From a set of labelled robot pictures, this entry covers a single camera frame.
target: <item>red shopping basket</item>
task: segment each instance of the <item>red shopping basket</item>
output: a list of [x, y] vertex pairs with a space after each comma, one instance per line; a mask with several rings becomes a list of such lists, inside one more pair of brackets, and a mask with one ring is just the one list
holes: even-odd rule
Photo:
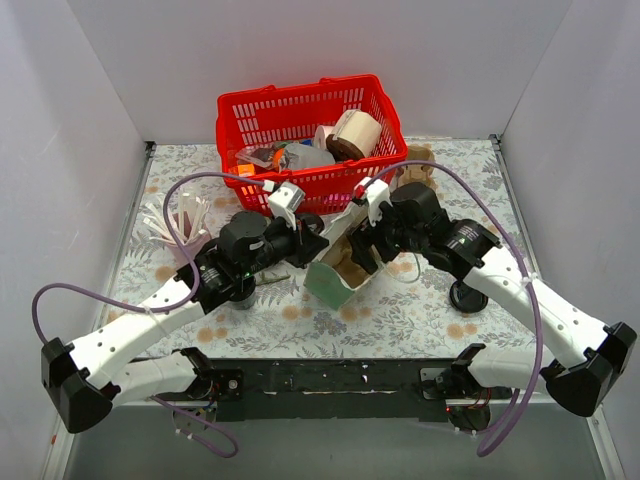
[[[312, 138], [319, 125], [335, 125], [345, 110], [354, 108], [369, 113], [382, 125], [380, 140], [371, 157], [252, 177], [288, 181], [302, 188], [306, 195], [298, 212], [325, 215], [342, 211], [360, 180], [407, 157], [398, 115], [375, 75], [323, 78], [311, 85], [287, 88], [269, 85], [222, 95], [218, 98], [216, 123], [222, 171], [229, 172], [237, 165], [235, 155], [246, 146]], [[389, 172], [385, 181], [388, 182], [392, 175], [393, 172]], [[232, 179], [225, 179], [225, 183], [235, 190], [245, 209], [270, 213], [268, 194], [259, 187]]]

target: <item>floral tablecloth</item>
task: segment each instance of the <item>floral tablecloth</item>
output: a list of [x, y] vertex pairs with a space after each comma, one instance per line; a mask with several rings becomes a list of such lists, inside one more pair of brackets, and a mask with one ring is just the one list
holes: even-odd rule
[[[526, 251], [490, 141], [408, 138], [407, 142], [430, 143], [436, 161], [466, 179], [516, 238], [521, 251]], [[187, 174], [220, 168], [215, 145], [158, 146], [152, 161], [142, 205]], [[453, 180], [440, 171], [432, 178], [442, 205], [453, 218], [473, 218], [495, 232]], [[240, 209], [239, 202], [221, 179], [194, 184], [194, 191], [213, 201], [206, 223], [215, 236]], [[142, 219], [138, 212], [116, 283], [116, 298], [132, 304], [148, 297], [175, 272], [171, 253], [149, 238], [153, 234]], [[167, 355], [188, 346], [197, 346], [209, 357], [252, 358], [451, 357], [473, 342], [531, 348], [531, 333], [492, 301], [479, 314], [454, 310], [448, 301], [452, 277], [430, 268], [423, 259], [420, 262], [419, 281], [401, 283], [394, 277], [411, 280], [417, 273], [413, 255], [401, 255], [337, 312], [305, 289], [303, 270], [280, 264], [267, 277], [291, 277], [257, 287], [258, 299], [251, 309], [222, 306], [163, 338], [146, 355]], [[111, 310], [107, 321], [120, 314]]]

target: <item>cable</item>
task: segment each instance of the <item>cable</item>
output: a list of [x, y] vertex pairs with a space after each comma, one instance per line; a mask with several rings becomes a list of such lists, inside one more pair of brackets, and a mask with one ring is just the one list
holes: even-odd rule
[[[520, 270], [520, 273], [523, 279], [529, 278], [529, 272], [527, 271], [527, 266], [524, 263], [524, 258], [520, 253], [520, 251], [518, 250], [518, 247], [516, 247], [516, 244], [511, 238], [511, 236], [502, 227], [498, 219], [493, 215], [493, 213], [491, 213], [489, 208], [487, 208], [487, 206], [484, 204], [482, 199], [480, 199], [478, 194], [474, 192], [471, 189], [471, 187], [464, 180], [462, 180], [460, 176], [458, 176], [457, 173], [450, 170], [449, 168], [443, 165], [437, 164], [435, 162], [427, 162], [425, 160], [406, 160], [404, 162], [395, 163], [389, 167], [383, 168], [380, 172], [374, 175], [371, 178], [371, 180], [369, 180], [364, 185], [364, 188], [362, 190], [366, 191], [369, 185], [371, 185], [376, 180], [381, 179], [385, 174], [393, 170], [396, 170], [397, 168], [401, 168], [409, 165], [426, 165], [426, 166], [441, 170], [446, 174], [448, 174], [451, 178], [453, 178], [462, 188], [464, 188], [464, 190], [471, 196], [471, 198], [473, 198], [473, 200], [482, 209], [482, 211], [487, 216], [487, 218], [491, 220], [491, 223], [493, 223], [496, 226], [496, 228], [500, 232], [500, 235], [502, 235], [502, 238], [504, 239], [505, 243], [509, 247], [509, 250], [511, 250], [511, 254], [513, 255], [513, 257], [516, 260], [516, 263], [518, 264], [518, 270]], [[532, 282], [530, 281], [526, 282], [524, 284], [524, 288], [526, 289], [527, 293], [529, 294], [529, 298], [531, 299], [531, 308], [533, 309], [533, 319], [535, 324], [534, 333], [536, 338], [536, 353], [535, 353], [533, 371], [531, 372], [531, 377], [529, 378], [529, 382], [527, 383], [527, 387], [524, 391], [522, 401], [516, 406], [516, 400], [518, 398], [518, 395], [520, 394], [520, 390], [519, 389], [514, 390], [512, 401], [511, 403], [509, 403], [509, 406], [507, 407], [505, 412], [501, 415], [501, 417], [498, 419], [495, 425], [493, 425], [493, 427], [490, 427], [484, 430], [484, 432], [489, 433], [489, 435], [483, 438], [482, 442], [480, 442], [480, 445], [478, 446], [477, 454], [479, 457], [485, 457], [489, 455], [491, 452], [493, 452], [496, 448], [498, 448], [498, 446], [500, 446], [500, 444], [504, 441], [504, 439], [509, 435], [511, 430], [513, 430], [513, 427], [516, 426], [516, 424], [520, 420], [520, 417], [522, 417], [522, 414], [524, 413], [527, 406], [529, 405], [529, 400], [531, 399], [531, 396], [533, 395], [533, 392], [535, 390], [536, 382], [538, 381], [538, 375], [540, 373], [540, 367], [542, 366], [542, 354], [543, 354], [544, 342], [542, 338], [542, 318], [540, 316], [540, 306], [538, 305], [538, 297], [536, 296], [536, 292], [535, 292], [535, 289], [533, 288]]]
[[[263, 187], [264, 186], [264, 182], [261, 181], [261, 180], [251, 180], [250, 178], [238, 177], [237, 175], [231, 175], [230, 173], [223, 173], [223, 172], [202, 172], [202, 173], [194, 173], [192, 175], [187, 175], [186, 177], [178, 180], [174, 185], [171, 186], [171, 188], [169, 188], [169, 191], [167, 192], [167, 195], [164, 198], [164, 203], [162, 205], [162, 215], [163, 215], [164, 221], [165, 221], [165, 223], [167, 225], [167, 229], [169, 230], [169, 233], [171, 234], [171, 238], [173, 238], [173, 241], [178, 246], [178, 249], [180, 250], [180, 252], [182, 252], [184, 257], [188, 260], [189, 265], [191, 266], [191, 269], [193, 270], [194, 282], [193, 282], [193, 287], [191, 288], [191, 291], [189, 292], [189, 294], [185, 298], [183, 298], [179, 302], [176, 302], [176, 303], [174, 303], [172, 305], [167, 305], [165, 307], [160, 307], [160, 308], [151, 308], [151, 309], [149, 309], [151, 311], [151, 313], [166, 313], [166, 312], [169, 312], [171, 310], [175, 310], [176, 308], [180, 308], [181, 306], [185, 305], [189, 300], [191, 300], [191, 298], [198, 291], [198, 287], [200, 286], [200, 274], [198, 273], [198, 267], [197, 267], [196, 263], [194, 262], [193, 257], [187, 251], [187, 249], [185, 248], [184, 244], [182, 243], [182, 241], [178, 237], [177, 232], [171, 226], [171, 221], [170, 221], [170, 217], [169, 217], [169, 202], [171, 200], [171, 196], [182, 185], [184, 185], [185, 183], [190, 182], [192, 180], [195, 180], [197, 178], [204, 178], [204, 177], [231, 178], [231, 179], [234, 179], [234, 180], [239, 180], [241, 182], [245, 182], [245, 183], [248, 183], [248, 184], [251, 184], [251, 185], [256, 185], [256, 186], [259, 186], [259, 187]], [[44, 333], [42, 331], [42, 328], [40, 326], [40, 319], [38, 318], [38, 302], [40, 301], [40, 297], [42, 297], [42, 295], [44, 295], [47, 291], [52, 290], [54, 288], [62, 288], [62, 289], [65, 289], [65, 290], [71, 290], [72, 292], [79, 293], [79, 294], [84, 295], [86, 297], [93, 298], [95, 300], [107, 303], [109, 305], [113, 305], [114, 307], [122, 308], [124, 310], [129, 310], [131, 312], [146, 313], [146, 310], [144, 308], [142, 308], [142, 307], [135, 307], [135, 306], [129, 305], [127, 303], [119, 302], [119, 301], [114, 300], [112, 298], [105, 297], [104, 295], [100, 295], [99, 293], [91, 292], [90, 290], [87, 290], [86, 288], [78, 287], [76, 285], [71, 285], [69, 283], [50, 283], [49, 285], [45, 285], [40, 290], [38, 290], [36, 292], [36, 294], [34, 295], [33, 300], [31, 301], [31, 318], [33, 320], [33, 327], [35, 328], [36, 334], [38, 335], [38, 337], [40, 338], [40, 341], [43, 344], [46, 344], [48, 342], [48, 340], [47, 340], [47, 337], [44, 335]]]
[[227, 430], [223, 426], [216, 425], [215, 423], [211, 423], [208, 420], [205, 420], [204, 418], [201, 418], [201, 417], [195, 415], [194, 413], [191, 413], [188, 410], [185, 410], [185, 409], [180, 408], [180, 407], [176, 407], [175, 405], [171, 405], [169, 402], [165, 402], [164, 400], [162, 400], [159, 397], [156, 397], [155, 395], [152, 396], [152, 397], [149, 397], [149, 398], [151, 398], [151, 400], [153, 400], [154, 402], [159, 403], [163, 407], [168, 408], [169, 410], [173, 410], [174, 412], [176, 412], [176, 413], [178, 413], [180, 415], [185, 415], [185, 416], [191, 418], [192, 420], [195, 420], [196, 422], [201, 423], [202, 425], [204, 425], [204, 426], [206, 426], [206, 427], [208, 427], [208, 428], [210, 428], [212, 430], [220, 432], [233, 445], [233, 451], [225, 452], [224, 450], [220, 450], [218, 447], [213, 445], [211, 442], [208, 442], [204, 438], [202, 438], [202, 437], [200, 437], [198, 435], [194, 435], [189, 430], [185, 430], [183, 428], [179, 428], [178, 429], [178, 430], [180, 430], [180, 433], [186, 435], [187, 438], [193, 439], [196, 442], [198, 442], [200, 445], [205, 446], [211, 453], [215, 453], [216, 455], [218, 455], [219, 457], [222, 457], [222, 458], [231, 458], [231, 457], [235, 457], [238, 454], [238, 452], [240, 451], [240, 445], [238, 444], [238, 440], [236, 439], [236, 437], [233, 435], [233, 433], [231, 433], [229, 430]]
[[416, 265], [418, 267], [418, 274], [416, 275], [416, 278], [413, 278], [411, 280], [402, 280], [402, 279], [396, 277], [395, 275], [391, 275], [389, 273], [389, 265], [387, 265], [385, 267], [385, 271], [387, 273], [389, 273], [389, 276], [391, 278], [393, 278], [396, 282], [404, 283], [406, 285], [411, 285], [412, 283], [416, 283], [418, 280], [420, 280], [420, 276], [422, 275], [422, 270], [421, 270], [421, 267], [420, 267], [420, 259], [418, 258], [418, 255], [416, 253], [413, 253], [413, 257], [416, 259]]

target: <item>toilet paper roll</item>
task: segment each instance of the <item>toilet paper roll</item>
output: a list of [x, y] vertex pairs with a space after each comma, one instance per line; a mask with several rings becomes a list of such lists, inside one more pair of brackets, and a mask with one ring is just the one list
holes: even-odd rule
[[327, 137], [327, 150], [337, 161], [360, 160], [371, 155], [381, 132], [382, 125], [368, 113], [347, 110]]
[[320, 125], [316, 128], [316, 134], [313, 137], [313, 146], [322, 150], [327, 149], [327, 137], [331, 135], [333, 126]]

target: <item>gray wall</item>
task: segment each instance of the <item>gray wall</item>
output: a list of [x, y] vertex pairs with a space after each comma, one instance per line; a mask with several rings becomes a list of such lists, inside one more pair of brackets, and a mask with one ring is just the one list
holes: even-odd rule
[[[64, 0], [0, 0], [0, 477], [39, 478], [56, 418], [40, 385], [31, 297], [102, 290], [144, 144]], [[45, 333], [71, 339], [98, 305], [54, 292]]]
[[145, 140], [211, 142], [236, 90], [375, 73], [405, 134], [504, 128], [570, 0], [69, 0]]
[[[543, 274], [608, 323], [640, 331], [640, 3], [573, 2], [504, 135]], [[640, 351], [605, 402], [640, 478]]]

